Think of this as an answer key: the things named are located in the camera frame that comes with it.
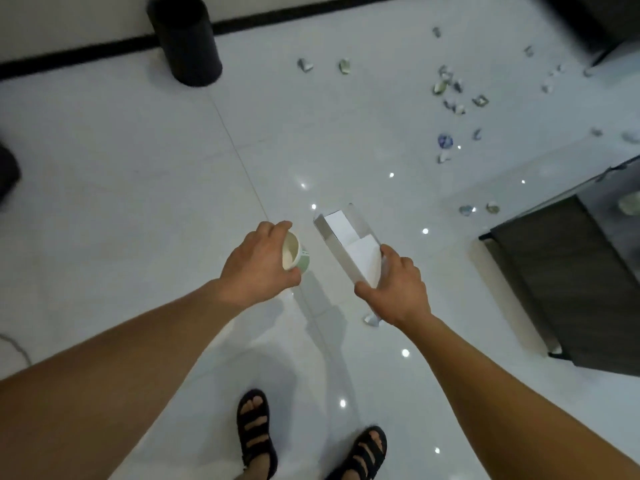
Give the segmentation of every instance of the paper cup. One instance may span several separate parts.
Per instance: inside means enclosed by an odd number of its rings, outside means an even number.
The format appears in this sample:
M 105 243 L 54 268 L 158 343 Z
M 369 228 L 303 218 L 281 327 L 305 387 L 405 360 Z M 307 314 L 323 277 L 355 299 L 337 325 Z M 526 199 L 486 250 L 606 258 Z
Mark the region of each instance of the paper cup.
M 309 267 L 310 259 L 298 236 L 289 231 L 282 245 L 282 267 L 286 270 L 297 267 L 300 273 L 304 273 Z

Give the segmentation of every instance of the black sandal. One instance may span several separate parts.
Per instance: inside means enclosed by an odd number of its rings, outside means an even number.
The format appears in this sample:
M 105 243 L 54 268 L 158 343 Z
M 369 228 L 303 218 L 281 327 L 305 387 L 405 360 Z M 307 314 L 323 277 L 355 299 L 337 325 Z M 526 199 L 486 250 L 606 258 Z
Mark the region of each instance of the black sandal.
M 382 451 L 378 444 L 373 440 L 371 435 L 369 434 L 371 431 L 377 432 L 380 436 L 380 443 L 382 443 Z M 360 446 L 358 443 L 364 443 L 369 447 L 369 450 L 373 453 L 373 458 L 375 459 L 375 463 L 371 461 L 371 456 L 369 452 L 364 448 L 364 446 Z M 342 464 L 332 471 L 326 480 L 342 480 L 344 473 L 348 470 L 354 470 L 360 480 L 373 480 L 379 469 L 384 462 L 385 457 L 387 455 L 387 437 L 385 436 L 385 432 L 380 429 L 379 426 L 370 426 L 366 428 L 360 436 L 357 437 L 356 441 L 353 443 L 353 447 L 351 451 L 349 451 L 349 455 L 347 459 L 342 462 Z M 365 473 L 364 468 L 362 467 L 361 462 L 356 460 L 354 457 L 359 456 L 364 460 L 365 465 L 367 466 L 367 472 Z
M 261 397 L 262 404 L 257 408 L 254 406 L 251 411 L 247 411 L 244 414 L 240 414 L 240 410 L 242 406 L 249 401 L 252 401 L 254 397 Z M 261 424 L 260 426 L 254 426 L 248 431 L 245 430 L 245 426 L 258 418 L 266 416 L 267 422 Z M 256 443 L 251 447 L 247 448 L 246 444 L 249 443 L 254 438 L 262 435 L 269 434 L 269 423 L 271 422 L 271 418 L 269 416 L 269 404 L 267 402 L 267 396 L 260 389 L 251 389 L 251 391 L 247 392 L 242 399 L 240 399 L 240 403 L 238 404 L 238 411 L 236 412 L 236 425 L 238 427 L 238 437 L 240 437 L 240 446 L 242 447 L 242 462 L 244 464 L 244 469 L 249 466 L 251 460 L 253 460 L 256 456 L 261 455 L 263 453 L 269 454 L 269 474 L 267 475 L 267 480 L 269 480 L 278 469 L 278 455 L 276 454 L 276 450 L 273 447 L 273 442 L 271 441 L 271 436 L 267 441 L 263 441 L 260 443 Z

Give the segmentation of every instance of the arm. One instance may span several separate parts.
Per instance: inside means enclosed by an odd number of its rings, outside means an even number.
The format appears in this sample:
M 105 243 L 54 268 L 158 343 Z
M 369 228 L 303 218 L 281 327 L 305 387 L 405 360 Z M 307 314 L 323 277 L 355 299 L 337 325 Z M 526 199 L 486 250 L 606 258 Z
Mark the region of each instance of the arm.
M 420 349 L 492 479 L 640 479 L 640 467 L 431 313 L 420 270 L 382 246 L 388 273 L 356 294 Z
M 300 284 L 282 267 L 290 227 L 261 223 L 219 279 L 0 382 L 3 476 L 107 479 L 222 327 Z

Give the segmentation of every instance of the glossy floor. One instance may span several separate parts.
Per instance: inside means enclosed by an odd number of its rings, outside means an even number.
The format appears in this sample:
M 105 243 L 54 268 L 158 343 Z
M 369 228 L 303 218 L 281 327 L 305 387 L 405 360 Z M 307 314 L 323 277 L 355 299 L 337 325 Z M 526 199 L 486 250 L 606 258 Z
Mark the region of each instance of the glossy floor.
M 397 330 L 363 324 L 366 307 L 313 227 L 349 202 L 413 257 L 437 315 L 640 460 L 640 380 L 547 358 L 475 239 L 635 156 L 619 138 L 640 121 L 633 64 L 583 77 L 587 56 L 533 0 L 396 0 L 218 46 L 225 72 L 207 89 L 173 81 L 158 50 L 0 84 L 0 136 L 24 171 L 0 214 L 0 331 L 34 360 L 217 276 L 265 218 L 292 220 L 312 257 L 299 289 L 213 341 L 116 478 L 233 477 L 236 405 L 250 387 L 271 403 L 279 478 L 321 476 L 373 422 L 389 441 L 378 478 L 486 478 L 420 354 Z M 315 69 L 299 71 L 299 57 Z M 560 63 L 566 72 L 549 76 Z M 465 81 L 450 94 L 464 116 L 431 94 L 442 64 Z M 480 93 L 482 109 L 470 101 Z M 442 131 L 455 151 L 439 165 Z M 462 217 L 462 204 L 478 212 Z M 0 347 L 2 373 L 18 370 Z

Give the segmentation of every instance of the cable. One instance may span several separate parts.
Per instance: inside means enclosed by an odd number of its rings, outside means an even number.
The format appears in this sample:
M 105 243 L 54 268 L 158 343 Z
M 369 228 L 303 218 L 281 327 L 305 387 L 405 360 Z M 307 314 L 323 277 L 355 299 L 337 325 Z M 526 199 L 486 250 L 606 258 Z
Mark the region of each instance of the cable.
M 24 361 L 27 363 L 27 367 L 30 367 L 33 365 L 33 362 L 31 361 L 31 357 L 29 357 L 29 354 L 27 353 L 27 351 L 23 349 L 22 346 L 16 340 L 12 339 L 8 335 L 5 335 L 4 333 L 0 333 L 0 340 L 4 340 L 5 342 L 11 344 L 12 347 L 20 355 L 22 355 L 22 357 L 24 357 Z

